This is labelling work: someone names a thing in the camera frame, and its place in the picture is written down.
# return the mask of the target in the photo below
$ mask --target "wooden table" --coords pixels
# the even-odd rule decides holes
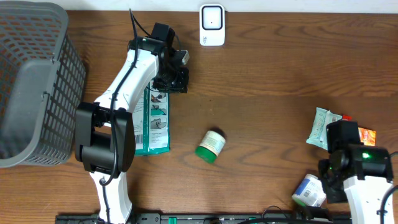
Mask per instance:
[[[127,11],[68,14],[70,37],[88,69],[85,101],[92,102],[126,59],[130,17]],[[171,151],[136,157],[129,169],[129,197],[137,207],[164,213],[292,209],[298,184],[328,156],[305,143],[316,107],[351,115],[377,131],[378,146],[398,149],[396,15],[227,13],[221,47],[199,44],[198,16],[136,12],[147,30],[155,22],[171,25],[191,56],[188,94],[171,96]],[[212,126],[228,140],[209,165],[194,152]],[[393,165],[397,174],[396,159]],[[0,198],[1,223],[53,223],[60,213],[100,208],[91,177],[73,155],[56,167],[1,169]],[[349,210],[348,204],[325,206]]]

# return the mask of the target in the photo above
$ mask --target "basket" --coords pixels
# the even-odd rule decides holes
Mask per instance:
[[[0,167],[70,157],[85,68],[52,3],[0,1]]]

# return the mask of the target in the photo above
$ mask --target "bottle with green cap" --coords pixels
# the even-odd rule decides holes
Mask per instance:
[[[225,145],[224,132],[220,129],[211,129],[197,147],[195,154],[204,161],[212,164]]]

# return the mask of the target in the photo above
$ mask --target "green cap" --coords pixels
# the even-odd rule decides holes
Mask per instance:
[[[217,159],[216,154],[212,153],[210,150],[202,146],[197,147],[195,154],[210,164],[214,163],[214,161],[216,161]]]

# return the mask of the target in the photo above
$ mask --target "perforated basket side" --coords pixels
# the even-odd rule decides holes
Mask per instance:
[[[66,162],[70,157],[75,112],[83,96],[86,73],[68,35],[63,41],[59,64],[39,145],[23,164],[52,166]]]

